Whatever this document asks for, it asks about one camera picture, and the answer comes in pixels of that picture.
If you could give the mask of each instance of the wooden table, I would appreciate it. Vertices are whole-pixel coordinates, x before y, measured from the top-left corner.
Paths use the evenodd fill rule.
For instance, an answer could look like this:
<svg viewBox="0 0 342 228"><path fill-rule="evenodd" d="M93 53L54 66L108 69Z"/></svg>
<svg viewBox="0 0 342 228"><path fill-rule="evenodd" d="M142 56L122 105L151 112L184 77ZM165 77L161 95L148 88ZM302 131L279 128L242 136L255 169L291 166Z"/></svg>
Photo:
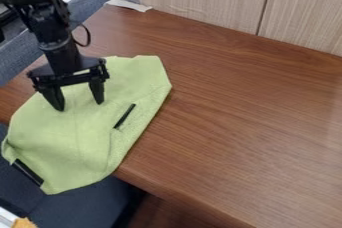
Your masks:
<svg viewBox="0 0 342 228"><path fill-rule="evenodd" d="M342 227L341 59L157 11L86 24L84 53L158 55L173 84L117 177L222 227ZM0 121L32 93L1 89Z"/></svg>

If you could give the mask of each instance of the white paper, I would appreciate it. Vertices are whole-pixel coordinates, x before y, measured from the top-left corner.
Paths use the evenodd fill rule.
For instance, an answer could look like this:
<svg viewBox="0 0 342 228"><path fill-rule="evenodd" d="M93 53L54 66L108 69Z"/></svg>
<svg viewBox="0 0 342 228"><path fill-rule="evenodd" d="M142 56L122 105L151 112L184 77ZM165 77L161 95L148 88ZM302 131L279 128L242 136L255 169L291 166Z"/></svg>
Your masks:
<svg viewBox="0 0 342 228"><path fill-rule="evenodd" d="M117 7L130 8L139 12L146 12L147 10L152 9L151 6L144 6L144 5L136 4L136 3L125 1L125 0L110 0L110 1L107 1L106 4L117 6Z"/></svg>
<svg viewBox="0 0 342 228"><path fill-rule="evenodd" d="M0 228L11 228L12 224L8 226L7 225L8 221L10 221L11 223L14 223L15 219L17 218L18 217L16 215L0 207Z"/></svg>

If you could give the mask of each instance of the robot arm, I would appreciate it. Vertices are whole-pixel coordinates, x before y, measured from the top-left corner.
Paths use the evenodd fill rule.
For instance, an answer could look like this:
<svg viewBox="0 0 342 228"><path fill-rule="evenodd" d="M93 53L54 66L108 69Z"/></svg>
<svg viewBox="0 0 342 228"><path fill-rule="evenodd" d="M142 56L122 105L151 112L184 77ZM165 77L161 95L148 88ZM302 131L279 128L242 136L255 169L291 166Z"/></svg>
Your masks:
<svg viewBox="0 0 342 228"><path fill-rule="evenodd" d="M69 29L69 11L62 0L0 0L15 9L35 34L48 64L28 73L34 88L57 110L64 110L60 87L88 82L98 104L104 101L104 82L109 78L105 60L85 58L79 53ZM75 72L88 73L74 75Z"/></svg>

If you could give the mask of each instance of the green cloth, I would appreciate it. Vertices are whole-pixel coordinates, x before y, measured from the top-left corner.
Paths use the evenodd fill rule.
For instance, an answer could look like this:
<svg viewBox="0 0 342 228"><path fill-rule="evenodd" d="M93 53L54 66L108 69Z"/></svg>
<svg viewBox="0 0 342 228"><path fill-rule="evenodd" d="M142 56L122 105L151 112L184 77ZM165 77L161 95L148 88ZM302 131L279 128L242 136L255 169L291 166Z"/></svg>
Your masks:
<svg viewBox="0 0 342 228"><path fill-rule="evenodd" d="M107 58L111 78L97 105L88 84L63 87L64 112L39 93L12 117L2 154L18 158L39 175L47 194L86 186L110 175L153 119L171 90L156 56ZM136 107L118 130L113 126Z"/></svg>

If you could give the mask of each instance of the cable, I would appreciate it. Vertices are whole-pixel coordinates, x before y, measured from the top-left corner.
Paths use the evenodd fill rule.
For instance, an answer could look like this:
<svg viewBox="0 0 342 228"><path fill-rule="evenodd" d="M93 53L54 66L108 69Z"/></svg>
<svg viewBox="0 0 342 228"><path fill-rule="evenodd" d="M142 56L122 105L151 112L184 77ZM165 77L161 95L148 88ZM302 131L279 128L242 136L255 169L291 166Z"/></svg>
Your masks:
<svg viewBox="0 0 342 228"><path fill-rule="evenodd" d="M84 24L80 24L79 26L83 27L84 30L86 31L86 34L87 34L87 41L86 41L85 44L78 42L76 39L74 39L74 41L75 41L75 43L76 43L77 45L79 45L79 46L81 46L81 47L84 47L84 48L85 48L85 47L88 47L88 46L90 45L90 43L91 43L91 34L90 34L90 31L89 31L89 29L88 29Z"/></svg>

